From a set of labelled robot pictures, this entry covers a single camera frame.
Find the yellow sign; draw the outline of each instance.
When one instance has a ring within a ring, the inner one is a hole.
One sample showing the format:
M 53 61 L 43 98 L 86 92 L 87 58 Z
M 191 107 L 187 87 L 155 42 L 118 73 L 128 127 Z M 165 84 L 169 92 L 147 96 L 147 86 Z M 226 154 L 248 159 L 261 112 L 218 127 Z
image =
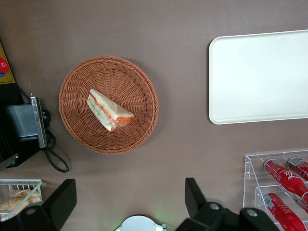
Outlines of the yellow sign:
M 8 61 L 5 57 L 4 50 L 2 48 L 1 43 L 0 43 L 0 57 Z M 15 80 L 11 72 L 11 69 L 9 69 L 9 71 L 5 73 L 4 76 L 0 77 L 0 84 L 14 83 L 14 82 Z

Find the black cable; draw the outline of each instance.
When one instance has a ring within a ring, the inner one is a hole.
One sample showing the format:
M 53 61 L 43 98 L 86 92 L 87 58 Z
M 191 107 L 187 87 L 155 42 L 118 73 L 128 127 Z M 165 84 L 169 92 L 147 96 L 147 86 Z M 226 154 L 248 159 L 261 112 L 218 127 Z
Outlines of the black cable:
M 53 148 L 55 147 L 57 140 L 56 137 L 51 133 L 51 131 L 47 130 L 46 131 L 46 135 L 49 135 L 48 141 L 47 141 L 47 146 L 45 148 L 41 148 L 41 150 L 45 153 L 47 160 L 49 161 L 49 163 L 51 164 L 51 166 L 54 167 L 54 169 L 56 169 L 59 172 L 68 172 L 69 171 L 69 167 L 67 162 L 65 162 L 61 157 L 59 157 L 56 153 L 53 152 Z M 60 169 L 59 167 L 57 167 L 53 161 L 51 160 L 49 154 L 52 154 L 54 157 L 56 157 L 58 160 L 60 160 L 66 167 L 65 170 Z

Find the screw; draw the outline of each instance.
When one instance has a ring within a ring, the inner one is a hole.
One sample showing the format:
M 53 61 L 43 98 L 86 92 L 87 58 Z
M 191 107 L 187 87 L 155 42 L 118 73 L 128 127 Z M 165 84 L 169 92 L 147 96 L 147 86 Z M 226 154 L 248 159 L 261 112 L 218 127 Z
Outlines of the screw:
M 248 215 L 252 216 L 252 217 L 257 217 L 258 216 L 258 213 L 252 209 L 248 209 L 246 211 L 248 213 Z
M 211 203 L 210 208 L 213 209 L 213 210 L 219 210 L 219 206 L 215 203 Z
M 34 214 L 35 212 L 36 212 L 36 208 L 30 208 L 26 211 L 26 214 L 31 215 L 31 214 Z

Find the red button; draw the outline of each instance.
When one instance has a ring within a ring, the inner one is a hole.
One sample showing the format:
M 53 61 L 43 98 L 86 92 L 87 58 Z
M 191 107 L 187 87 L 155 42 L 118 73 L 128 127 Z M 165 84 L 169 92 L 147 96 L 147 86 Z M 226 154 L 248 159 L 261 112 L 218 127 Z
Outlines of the red button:
M 0 73 L 6 73 L 9 71 L 9 64 L 8 62 L 0 57 Z

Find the food package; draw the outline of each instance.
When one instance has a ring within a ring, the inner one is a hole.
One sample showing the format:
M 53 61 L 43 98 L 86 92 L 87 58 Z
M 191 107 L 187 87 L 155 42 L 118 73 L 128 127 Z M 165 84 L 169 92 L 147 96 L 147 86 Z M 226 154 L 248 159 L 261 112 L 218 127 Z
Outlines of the food package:
M 94 89 L 90 90 L 87 103 L 96 118 L 109 131 L 129 124 L 134 118 L 133 113 Z
M 13 190 L 10 193 L 11 200 L 0 202 L 0 210 L 13 210 L 15 209 L 22 200 L 31 193 L 31 189 L 24 190 Z M 42 201 L 41 195 L 38 191 L 35 191 L 22 205 L 21 207 L 14 213 L 17 215 L 20 213 L 27 205 Z M 0 218 L 5 218 L 7 214 L 1 214 Z

